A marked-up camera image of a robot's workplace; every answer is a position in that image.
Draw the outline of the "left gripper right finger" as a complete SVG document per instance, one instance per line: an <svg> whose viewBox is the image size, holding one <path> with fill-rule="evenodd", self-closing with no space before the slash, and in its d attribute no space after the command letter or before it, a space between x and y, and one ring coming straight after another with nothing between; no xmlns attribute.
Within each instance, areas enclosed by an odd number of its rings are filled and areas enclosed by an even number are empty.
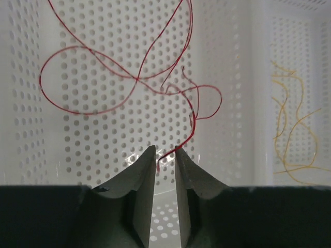
<svg viewBox="0 0 331 248"><path fill-rule="evenodd" d="M230 187L175 152L182 247L330 247L330 187Z"/></svg>

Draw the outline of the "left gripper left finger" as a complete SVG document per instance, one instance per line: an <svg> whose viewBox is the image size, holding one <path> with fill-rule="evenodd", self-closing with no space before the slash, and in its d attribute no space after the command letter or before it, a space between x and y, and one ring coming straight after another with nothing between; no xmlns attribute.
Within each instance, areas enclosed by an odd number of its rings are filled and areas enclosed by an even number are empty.
<svg viewBox="0 0 331 248"><path fill-rule="evenodd" d="M148 247L155 167L149 146L94 188L2 186L1 247Z"/></svg>

